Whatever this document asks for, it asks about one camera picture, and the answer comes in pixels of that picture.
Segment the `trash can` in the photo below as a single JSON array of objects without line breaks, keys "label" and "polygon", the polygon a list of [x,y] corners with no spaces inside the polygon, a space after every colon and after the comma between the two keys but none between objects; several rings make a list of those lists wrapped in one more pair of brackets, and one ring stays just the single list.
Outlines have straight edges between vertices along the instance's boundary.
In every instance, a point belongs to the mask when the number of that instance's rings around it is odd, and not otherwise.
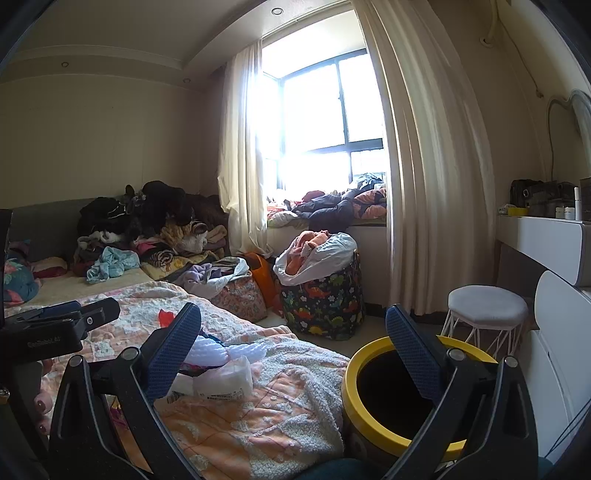
[{"label": "trash can", "polygon": [[[496,363],[473,345],[439,337],[471,358]],[[433,409],[419,395],[389,337],[362,347],[351,359],[342,384],[343,440],[347,456],[389,468],[404,453]],[[459,431],[442,461],[459,457],[468,432]]]},{"label": "trash can", "polygon": [[296,332],[348,340],[365,318],[359,253],[345,268],[300,285],[281,285],[287,326]]}]

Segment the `orange and white blanket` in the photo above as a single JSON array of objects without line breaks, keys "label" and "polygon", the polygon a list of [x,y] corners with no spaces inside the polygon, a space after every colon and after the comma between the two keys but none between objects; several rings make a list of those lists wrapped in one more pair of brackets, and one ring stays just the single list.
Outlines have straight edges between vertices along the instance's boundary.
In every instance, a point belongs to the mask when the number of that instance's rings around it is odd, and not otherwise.
[{"label": "orange and white blanket", "polygon": [[[118,320],[92,331],[82,354],[88,361],[116,357],[140,346],[159,328],[160,309],[177,313],[190,301],[203,326],[225,344],[262,342],[267,356],[252,364],[254,391],[244,401],[184,396],[155,402],[165,425],[187,458],[207,480],[288,479],[311,465],[342,456],[340,385],[348,359],[300,341],[285,326],[262,328],[219,309],[208,300],[165,282],[147,282],[81,299],[115,298]],[[10,309],[10,313],[25,310]],[[70,355],[59,357],[43,379],[55,401]],[[131,432],[116,422],[131,460],[148,468]]]}]

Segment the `yellow trash can rim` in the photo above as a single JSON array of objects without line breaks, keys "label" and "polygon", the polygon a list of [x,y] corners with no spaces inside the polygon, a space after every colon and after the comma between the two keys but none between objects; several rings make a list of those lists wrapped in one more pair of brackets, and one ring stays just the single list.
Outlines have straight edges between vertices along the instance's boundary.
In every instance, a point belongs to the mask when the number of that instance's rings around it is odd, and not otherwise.
[{"label": "yellow trash can rim", "polygon": [[[496,363],[496,360],[488,355],[488,353],[483,352],[469,343],[456,340],[455,338],[439,335],[437,337],[443,345],[450,348],[459,348],[473,359],[482,362]],[[360,348],[360,350],[354,354],[347,366],[345,378],[343,379],[341,387],[341,395],[343,398],[343,408],[355,428],[375,446],[391,455],[400,457],[410,445],[411,439],[397,435],[378,423],[378,421],[367,411],[361,402],[359,393],[357,392],[357,377],[363,367],[367,365],[370,360],[391,350],[395,350],[395,348],[389,337],[380,338]],[[443,462],[456,460],[460,456],[465,443],[465,440],[450,443],[443,456]]]}]

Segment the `window frame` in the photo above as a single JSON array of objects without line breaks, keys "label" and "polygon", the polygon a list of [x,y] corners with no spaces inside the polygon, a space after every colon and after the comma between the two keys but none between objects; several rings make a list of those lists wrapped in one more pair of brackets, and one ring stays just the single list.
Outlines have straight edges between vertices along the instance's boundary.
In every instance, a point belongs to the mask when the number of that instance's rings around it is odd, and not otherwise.
[{"label": "window frame", "polygon": [[290,80],[294,77],[298,77],[305,73],[312,72],[313,70],[317,70],[322,67],[326,67],[328,65],[335,65],[336,67],[336,74],[337,79],[339,82],[339,102],[341,108],[341,114],[343,116],[343,133],[345,138],[345,143],[340,145],[333,145],[330,147],[321,147],[315,148],[313,150],[307,150],[302,152],[302,154],[324,154],[324,153],[337,153],[337,152],[347,152],[347,157],[349,159],[349,182],[353,181],[353,164],[351,162],[351,153],[352,152],[360,152],[365,150],[381,150],[384,148],[384,140],[383,138],[371,138],[368,140],[357,140],[354,142],[349,141],[349,124],[347,122],[347,112],[345,109],[345,95],[343,93],[343,85],[340,78],[340,67],[339,62],[342,60],[350,59],[352,57],[358,57],[360,55],[367,54],[367,49],[362,48],[360,50],[351,51],[348,53],[344,53],[342,55],[337,55],[336,57],[332,57],[331,59],[323,60],[318,63],[314,63],[313,65],[309,65],[304,67],[300,70],[292,72],[288,75],[285,75],[281,78],[276,78],[268,73],[264,73],[267,77],[275,80],[279,87],[279,96],[280,96],[280,121],[281,121],[281,141],[280,141],[280,157],[276,159],[277,162],[277,188],[281,189],[284,188],[285,185],[281,181],[280,171],[278,162],[281,161],[285,157],[285,110],[284,110],[284,86],[285,81]]}]

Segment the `white stool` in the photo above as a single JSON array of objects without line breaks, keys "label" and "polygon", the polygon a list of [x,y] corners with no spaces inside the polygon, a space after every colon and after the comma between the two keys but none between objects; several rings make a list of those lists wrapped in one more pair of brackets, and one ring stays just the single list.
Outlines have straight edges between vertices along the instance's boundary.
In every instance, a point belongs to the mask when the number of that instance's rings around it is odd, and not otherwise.
[{"label": "white stool", "polygon": [[527,303],[519,295],[499,287],[468,285],[453,290],[449,294],[447,305],[449,312],[441,331],[442,336],[453,337],[453,331],[461,320],[472,326],[466,343],[474,337],[475,345],[480,348],[480,330],[499,330],[499,335],[486,352],[496,344],[492,354],[496,358],[506,339],[508,354],[515,352],[523,322],[529,313]]}]

